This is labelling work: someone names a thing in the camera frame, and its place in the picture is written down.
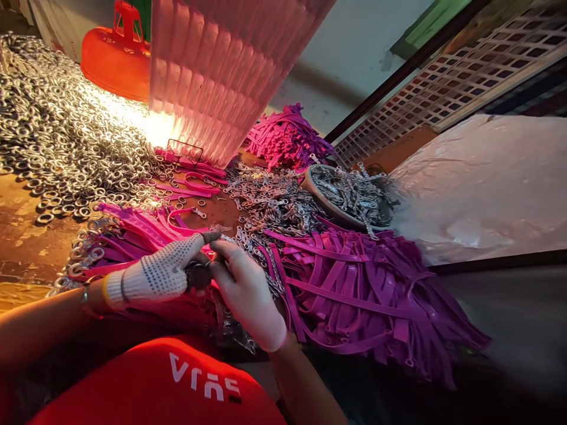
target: gray bowl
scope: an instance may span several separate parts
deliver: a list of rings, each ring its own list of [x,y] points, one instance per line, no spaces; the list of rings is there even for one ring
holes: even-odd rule
[[[301,183],[301,187],[313,195],[313,199],[315,200],[317,205],[319,205],[321,209],[325,211],[330,218],[333,219],[334,223],[347,229],[360,230],[366,233],[366,225],[362,221],[350,214],[347,214],[338,206],[329,201],[319,190],[317,185],[315,185],[313,177],[311,176],[311,170],[316,166],[319,165],[311,165],[307,169],[307,171],[305,172],[305,178]],[[327,168],[329,170],[334,169],[334,167],[329,165],[321,165],[321,167]],[[370,226],[370,228],[377,232],[384,230],[383,227]]]

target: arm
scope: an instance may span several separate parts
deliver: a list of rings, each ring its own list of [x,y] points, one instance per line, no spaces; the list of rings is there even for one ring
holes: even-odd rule
[[[347,425],[348,420],[317,371],[290,336],[270,354],[273,374],[295,425]]]
[[[184,269],[201,255],[203,245],[201,234],[172,242],[126,270],[93,282],[88,307],[102,315],[179,297],[187,289]],[[82,288],[73,289],[0,315],[0,374],[26,367],[88,325],[92,318],[81,306],[82,297]]]
[[[269,353],[283,401],[295,425],[335,425],[348,421],[299,345],[287,336],[264,271],[238,246],[215,241],[219,255],[210,270],[234,317]],[[224,265],[228,262],[230,271]]]
[[[82,308],[83,289],[73,289],[0,315],[0,373],[20,369],[86,327],[92,319]],[[93,282],[87,304],[106,313],[102,280]]]

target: bracelet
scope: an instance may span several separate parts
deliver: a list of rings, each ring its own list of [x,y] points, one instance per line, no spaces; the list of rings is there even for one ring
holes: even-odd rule
[[[85,313],[87,313],[89,316],[100,320],[100,319],[103,318],[103,316],[101,316],[100,314],[97,314],[95,311],[93,311],[93,309],[88,304],[88,301],[89,301],[89,286],[90,286],[90,282],[85,283],[84,286],[83,286],[83,296],[81,297],[81,309]]]

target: hand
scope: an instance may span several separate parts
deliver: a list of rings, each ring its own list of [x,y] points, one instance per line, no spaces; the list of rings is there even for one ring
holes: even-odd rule
[[[231,242],[214,241],[210,247],[218,256],[209,264],[209,270],[236,320],[264,351],[279,350],[287,329],[273,303],[262,268]],[[224,265],[225,260],[230,271]]]
[[[185,268],[205,245],[203,235],[167,244],[158,252],[142,257],[133,266],[109,274],[104,281],[103,294],[113,310],[143,303],[175,299],[187,289]]]

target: heat lamp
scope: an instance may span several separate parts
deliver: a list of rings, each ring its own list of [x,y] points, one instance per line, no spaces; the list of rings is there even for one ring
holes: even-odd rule
[[[96,27],[84,36],[81,71],[111,93],[147,102],[149,66],[149,43],[144,40],[140,13],[116,0],[112,29]]]

